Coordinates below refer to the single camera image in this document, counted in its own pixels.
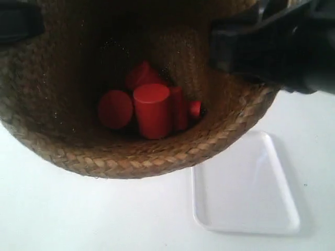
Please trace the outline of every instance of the white surface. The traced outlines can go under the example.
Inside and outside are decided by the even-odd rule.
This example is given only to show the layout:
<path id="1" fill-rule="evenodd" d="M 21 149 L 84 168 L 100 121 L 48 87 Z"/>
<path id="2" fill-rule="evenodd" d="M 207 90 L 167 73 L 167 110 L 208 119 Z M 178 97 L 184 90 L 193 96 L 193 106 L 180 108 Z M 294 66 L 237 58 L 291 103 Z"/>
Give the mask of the white surface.
<path id="1" fill-rule="evenodd" d="M 265 132 L 249 131 L 216 158 L 193 167 L 192 183 L 194 218 L 205 229 L 285 235 L 300 230 L 284 171 Z"/>
<path id="2" fill-rule="evenodd" d="M 294 237 L 203 229 L 192 216 L 190 169 L 143 180 L 81 177 L 0 128 L 0 250 L 334 251 L 334 128 L 334 96 L 285 92 L 255 127 L 271 135 L 287 174 L 301 217 Z"/>

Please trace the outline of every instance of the woven basket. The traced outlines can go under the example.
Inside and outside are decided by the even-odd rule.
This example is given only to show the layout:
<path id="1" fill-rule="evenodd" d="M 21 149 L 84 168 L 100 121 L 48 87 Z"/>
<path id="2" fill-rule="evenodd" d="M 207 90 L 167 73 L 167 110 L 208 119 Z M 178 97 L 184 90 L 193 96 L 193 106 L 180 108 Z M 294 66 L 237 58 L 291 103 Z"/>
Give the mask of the woven basket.
<path id="1" fill-rule="evenodd" d="M 81 175 L 141 178 L 190 167 L 257 123 L 277 89 L 207 66 L 209 24 L 249 0 L 37 0 L 46 33 L 0 52 L 0 117 L 42 158 Z M 149 60 L 207 115 L 149 141 L 101 126 L 96 103 Z"/>

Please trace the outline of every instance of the black object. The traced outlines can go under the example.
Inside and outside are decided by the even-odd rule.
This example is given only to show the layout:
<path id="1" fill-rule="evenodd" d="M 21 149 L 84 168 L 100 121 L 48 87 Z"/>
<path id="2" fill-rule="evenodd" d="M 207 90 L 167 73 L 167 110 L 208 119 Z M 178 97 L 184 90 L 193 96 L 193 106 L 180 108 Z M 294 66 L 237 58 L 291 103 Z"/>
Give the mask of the black object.
<path id="1" fill-rule="evenodd" d="M 211 66 L 292 92 L 335 94 L 335 1 L 285 6 L 287 0 L 259 1 L 214 21 Z"/>
<path id="2" fill-rule="evenodd" d="M 21 2 L 0 2 L 0 45 L 12 45 L 42 33 L 43 17 L 38 6 Z"/>

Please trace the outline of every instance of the wicker basket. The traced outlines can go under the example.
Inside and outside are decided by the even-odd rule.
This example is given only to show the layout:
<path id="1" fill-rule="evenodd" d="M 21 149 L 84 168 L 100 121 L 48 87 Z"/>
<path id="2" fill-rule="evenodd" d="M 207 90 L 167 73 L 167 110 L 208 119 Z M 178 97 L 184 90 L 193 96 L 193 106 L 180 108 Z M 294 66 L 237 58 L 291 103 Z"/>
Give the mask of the wicker basket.
<path id="1" fill-rule="evenodd" d="M 207 66 L 210 21 L 252 0 L 35 2 L 46 33 L 0 52 L 0 117 L 22 144 L 66 170 L 141 178 L 193 166 L 255 125 L 277 93 Z M 199 124 L 159 141 L 100 125 L 99 97 L 144 59 L 204 102 Z"/>

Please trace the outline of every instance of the red cylinder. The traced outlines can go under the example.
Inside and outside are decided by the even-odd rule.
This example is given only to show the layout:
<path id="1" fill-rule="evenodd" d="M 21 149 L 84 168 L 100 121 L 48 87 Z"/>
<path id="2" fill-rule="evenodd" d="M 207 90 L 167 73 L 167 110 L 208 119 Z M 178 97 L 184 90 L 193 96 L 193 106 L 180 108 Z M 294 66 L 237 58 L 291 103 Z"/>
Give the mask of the red cylinder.
<path id="1" fill-rule="evenodd" d="M 133 96 L 142 136 L 152 140 L 166 137 L 172 131 L 169 88 L 161 84 L 142 85 Z"/>
<path id="2" fill-rule="evenodd" d="M 170 87 L 173 129 L 175 131 L 186 130 L 188 127 L 188 107 L 181 87 Z"/>
<path id="3" fill-rule="evenodd" d="M 131 98 L 120 90 L 110 90 L 100 99 L 98 116 L 106 127 L 121 129 L 130 122 L 132 114 Z"/>
<path id="4" fill-rule="evenodd" d="M 190 101 L 188 104 L 189 115 L 192 119 L 201 118 L 201 101 Z"/>
<path id="5" fill-rule="evenodd" d="M 132 91 L 146 84 L 168 85 L 168 83 L 160 77 L 159 73 L 150 66 L 148 61 L 143 61 L 140 65 L 136 66 L 126 76 L 125 82 L 126 87 Z"/>

